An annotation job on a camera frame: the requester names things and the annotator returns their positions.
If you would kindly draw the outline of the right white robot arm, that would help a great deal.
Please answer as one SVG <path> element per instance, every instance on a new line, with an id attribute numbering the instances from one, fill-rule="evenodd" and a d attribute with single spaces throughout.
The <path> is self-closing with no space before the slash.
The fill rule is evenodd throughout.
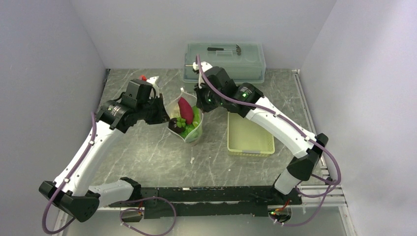
<path id="1" fill-rule="evenodd" d="M 316 135 L 293 123 L 258 88 L 250 83 L 236 85 L 222 67 L 203 62 L 201 66 L 194 64 L 193 70 L 199 74 L 194 88 L 199 109 L 208 113 L 222 107 L 237 114 L 265 129 L 293 154 L 271 190 L 275 203 L 285 203 L 297 184 L 310 179 L 328 142 L 327 136 Z"/>

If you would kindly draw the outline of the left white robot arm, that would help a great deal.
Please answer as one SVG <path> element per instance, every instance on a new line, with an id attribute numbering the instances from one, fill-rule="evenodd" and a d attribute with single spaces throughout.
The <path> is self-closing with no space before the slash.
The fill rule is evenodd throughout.
<path id="1" fill-rule="evenodd" d="M 93 186 L 92 179 L 110 148 L 138 121 L 162 124 L 169 121 L 158 77 L 129 81 L 117 99 L 106 101 L 92 118 L 92 129 L 67 167 L 53 180 L 44 181 L 39 192 L 79 222 L 90 219 L 98 208 L 124 201 L 136 206 L 141 185 L 122 177 L 116 182 Z"/>

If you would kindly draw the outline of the green cabbage leaf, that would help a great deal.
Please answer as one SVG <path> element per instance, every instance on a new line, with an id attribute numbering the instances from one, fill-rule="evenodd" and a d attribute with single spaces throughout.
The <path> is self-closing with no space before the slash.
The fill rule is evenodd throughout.
<path id="1" fill-rule="evenodd" d="M 186 120 L 184 118 L 177 118 L 177 124 L 180 125 L 181 132 L 179 135 L 184 138 L 198 138 L 201 134 L 201 122 L 197 119 L 194 119 L 191 124 L 186 124 Z"/>

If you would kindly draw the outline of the aluminium rail frame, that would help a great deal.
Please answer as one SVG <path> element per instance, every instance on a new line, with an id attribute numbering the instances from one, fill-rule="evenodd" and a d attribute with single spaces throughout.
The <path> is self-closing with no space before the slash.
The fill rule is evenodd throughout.
<path id="1" fill-rule="evenodd" d="M 339 207 L 345 231 L 357 234 L 339 185 L 301 185 L 282 197 L 269 186 L 223 187 L 142 187 L 122 177 L 118 181 L 89 186 L 80 195 L 65 190 L 71 180 L 45 181 L 40 193 L 52 204 L 79 222 L 85 222 L 101 207 L 121 207 L 142 214 L 146 219 L 179 216 L 252 215 L 268 216 L 276 224 L 294 226 L 292 206 L 306 209 Z"/>

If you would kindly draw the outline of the green plastic toolbox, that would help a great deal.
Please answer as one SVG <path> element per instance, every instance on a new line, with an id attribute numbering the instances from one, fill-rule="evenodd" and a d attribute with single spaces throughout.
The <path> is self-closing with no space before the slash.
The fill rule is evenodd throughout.
<path id="1" fill-rule="evenodd" d="M 236 83 L 261 84 L 265 80 L 266 62 L 261 43 L 188 43 L 183 69 L 183 81 L 186 83 L 198 81 L 198 75 L 192 68 L 196 55 L 201 61 L 224 68 Z"/>

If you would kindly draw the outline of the dark brown fruit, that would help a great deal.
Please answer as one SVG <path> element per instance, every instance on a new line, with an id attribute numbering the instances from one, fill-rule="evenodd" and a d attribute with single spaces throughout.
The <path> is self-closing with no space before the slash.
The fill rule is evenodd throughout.
<path id="1" fill-rule="evenodd" d="M 172 118 L 168 124 L 168 128 L 177 134 L 183 133 L 186 130 L 186 126 L 186 120 L 181 117 Z"/>

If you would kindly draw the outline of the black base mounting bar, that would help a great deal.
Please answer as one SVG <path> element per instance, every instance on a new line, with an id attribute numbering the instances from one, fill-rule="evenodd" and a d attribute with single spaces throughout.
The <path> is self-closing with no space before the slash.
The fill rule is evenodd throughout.
<path id="1" fill-rule="evenodd" d="M 223 187 L 143 187 L 134 203 L 110 207 L 144 208 L 145 219 L 177 216 L 250 215 L 266 217 L 275 207 L 301 205 L 296 190 L 284 196 L 268 185 Z"/>

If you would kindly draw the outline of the watermelon slice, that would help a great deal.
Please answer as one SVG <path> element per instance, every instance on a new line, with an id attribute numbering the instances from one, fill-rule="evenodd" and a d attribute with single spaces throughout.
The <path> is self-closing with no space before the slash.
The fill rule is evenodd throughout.
<path id="1" fill-rule="evenodd" d="M 192 107 L 192 111 L 193 111 L 193 123 L 199 123 L 200 122 L 200 109 L 197 108 L 197 106 L 193 106 Z"/>

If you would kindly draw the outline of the pale green perforated basket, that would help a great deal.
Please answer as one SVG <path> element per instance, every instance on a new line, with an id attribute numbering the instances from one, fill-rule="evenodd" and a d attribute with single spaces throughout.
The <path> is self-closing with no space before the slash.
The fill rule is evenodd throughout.
<path id="1" fill-rule="evenodd" d="M 274 136 L 258 124 L 228 112 L 227 148 L 230 155 L 268 157 L 275 153 Z"/>

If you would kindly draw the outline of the clear dotted zip bag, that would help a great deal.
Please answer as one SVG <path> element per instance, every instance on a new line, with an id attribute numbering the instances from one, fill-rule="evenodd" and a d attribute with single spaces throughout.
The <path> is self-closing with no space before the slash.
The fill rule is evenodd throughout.
<path id="1" fill-rule="evenodd" d="M 186 144 L 196 143 L 203 133 L 204 115 L 197 107 L 197 97 L 180 89 L 176 99 L 166 106 L 170 117 L 168 129 Z"/>

